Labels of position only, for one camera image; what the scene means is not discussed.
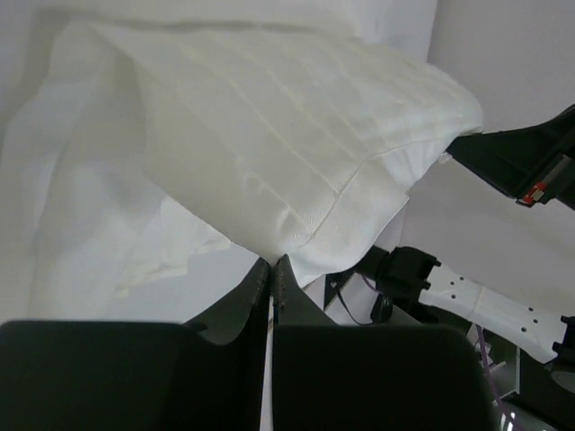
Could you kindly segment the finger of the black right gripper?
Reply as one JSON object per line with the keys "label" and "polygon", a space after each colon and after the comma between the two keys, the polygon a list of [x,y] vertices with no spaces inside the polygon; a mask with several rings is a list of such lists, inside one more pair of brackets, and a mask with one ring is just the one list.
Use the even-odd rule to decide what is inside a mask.
{"label": "finger of the black right gripper", "polygon": [[[537,153],[574,148],[574,107],[527,128],[460,136],[448,153],[509,198],[516,196],[522,171]],[[574,185],[561,198],[572,198]]]}

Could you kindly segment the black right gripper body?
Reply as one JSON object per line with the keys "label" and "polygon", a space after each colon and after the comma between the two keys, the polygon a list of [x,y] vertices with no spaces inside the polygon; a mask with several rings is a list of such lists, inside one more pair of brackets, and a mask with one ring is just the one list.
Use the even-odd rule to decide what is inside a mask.
{"label": "black right gripper body", "polygon": [[541,152],[522,171],[515,201],[523,207],[545,205],[566,196],[574,185],[574,148]]}

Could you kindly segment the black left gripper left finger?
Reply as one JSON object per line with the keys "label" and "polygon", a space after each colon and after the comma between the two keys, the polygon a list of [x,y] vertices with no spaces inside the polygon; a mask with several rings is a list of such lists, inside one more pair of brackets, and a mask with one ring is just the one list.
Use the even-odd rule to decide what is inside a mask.
{"label": "black left gripper left finger", "polygon": [[4,430],[256,430],[270,268],[185,323],[9,321]]}

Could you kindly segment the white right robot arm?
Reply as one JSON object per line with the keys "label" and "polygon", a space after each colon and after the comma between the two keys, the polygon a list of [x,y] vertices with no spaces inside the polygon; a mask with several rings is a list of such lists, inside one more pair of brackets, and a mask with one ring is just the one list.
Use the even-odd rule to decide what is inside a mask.
{"label": "white right robot arm", "polygon": [[[574,206],[574,109],[539,125],[460,136],[447,153],[498,192],[531,208],[557,199]],[[372,247],[354,272],[375,284],[379,303],[418,303],[486,329],[548,367],[574,390],[574,319],[518,303],[456,274],[412,247]]]}

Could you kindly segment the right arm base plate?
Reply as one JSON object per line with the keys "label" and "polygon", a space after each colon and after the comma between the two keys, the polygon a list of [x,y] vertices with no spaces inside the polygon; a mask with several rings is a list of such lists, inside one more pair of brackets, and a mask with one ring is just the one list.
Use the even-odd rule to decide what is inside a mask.
{"label": "right arm base plate", "polygon": [[342,291],[344,287],[355,275],[353,269],[348,269],[339,273],[331,273],[325,276],[323,288],[323,310],[326,312],[332,302],[338,299],[344,310],[351,316],[349,307],[343,299]]}

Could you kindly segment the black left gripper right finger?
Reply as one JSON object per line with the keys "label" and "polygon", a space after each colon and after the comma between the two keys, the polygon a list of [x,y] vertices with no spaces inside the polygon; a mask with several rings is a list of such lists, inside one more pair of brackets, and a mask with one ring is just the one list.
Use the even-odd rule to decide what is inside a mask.
{"label": "black left gripper right finger", "polygon": [[344,326],[274,268],[276,430],[494,430],[473,347],[438,325]]}

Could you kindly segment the white pleated skirt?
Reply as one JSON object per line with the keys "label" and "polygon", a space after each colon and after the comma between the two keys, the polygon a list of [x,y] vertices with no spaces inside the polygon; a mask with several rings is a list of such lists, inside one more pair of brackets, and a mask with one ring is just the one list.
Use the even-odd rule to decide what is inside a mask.
{"label": "white pleated skirt", "polygon": [[236,243],[350,268],[478,101],[382,45],[74,19],[32,36],[1,153],[1,317],[94,318]]}

